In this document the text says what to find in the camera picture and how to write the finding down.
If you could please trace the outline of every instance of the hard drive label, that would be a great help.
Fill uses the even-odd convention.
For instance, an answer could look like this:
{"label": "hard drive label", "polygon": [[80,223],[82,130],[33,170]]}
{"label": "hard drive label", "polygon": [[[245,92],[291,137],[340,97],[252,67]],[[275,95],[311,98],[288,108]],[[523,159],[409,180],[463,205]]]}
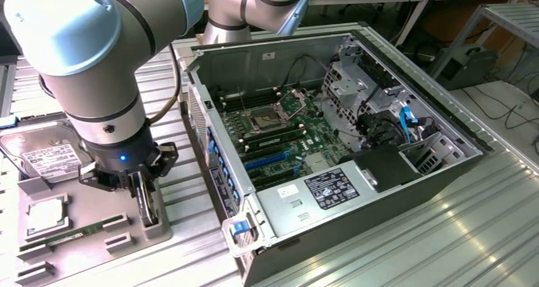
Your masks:
{"label": "hard drive label", "polygon": [[307,179],[305,184],[324,210],[360,196],[340,168]]}
{"label": "hard drive label", "polygon": [[29,151],[22,157],[44,179],[77,171],[81,163],[70,144]]}

